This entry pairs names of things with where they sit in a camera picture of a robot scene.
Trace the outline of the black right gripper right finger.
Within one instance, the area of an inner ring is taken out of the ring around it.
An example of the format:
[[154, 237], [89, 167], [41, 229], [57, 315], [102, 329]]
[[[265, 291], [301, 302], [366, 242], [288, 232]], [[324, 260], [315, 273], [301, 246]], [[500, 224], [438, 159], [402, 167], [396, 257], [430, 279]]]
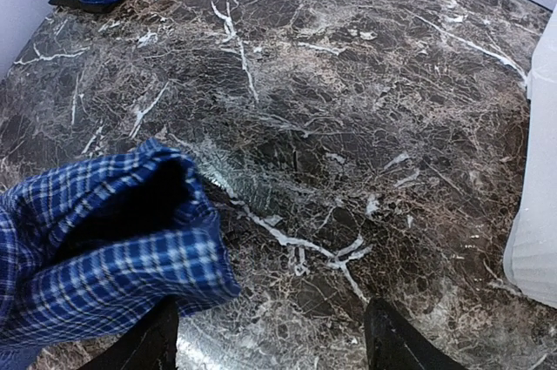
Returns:
[[365, 310], [364, 330], [369, 369], [466, 370], [383, 299], [370, 300]]

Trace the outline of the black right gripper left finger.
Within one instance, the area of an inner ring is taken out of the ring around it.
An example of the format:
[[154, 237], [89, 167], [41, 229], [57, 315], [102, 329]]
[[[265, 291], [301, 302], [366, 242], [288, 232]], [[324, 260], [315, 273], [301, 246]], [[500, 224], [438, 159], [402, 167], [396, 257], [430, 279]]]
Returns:
[[175, 299], [164, 297], [116, 343], [79, 370], [175, 370], [178, 324]]

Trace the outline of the blue checked long sleeve shirt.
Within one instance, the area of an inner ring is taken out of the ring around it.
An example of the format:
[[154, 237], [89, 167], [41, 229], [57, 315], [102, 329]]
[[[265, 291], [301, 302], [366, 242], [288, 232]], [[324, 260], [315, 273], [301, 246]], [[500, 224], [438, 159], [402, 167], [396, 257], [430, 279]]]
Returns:
[[239, 296], [195, 163], [157, 140], [25, 179], [1, 196], [1, 366], [125, 333], [161, 299], [198, 313]]

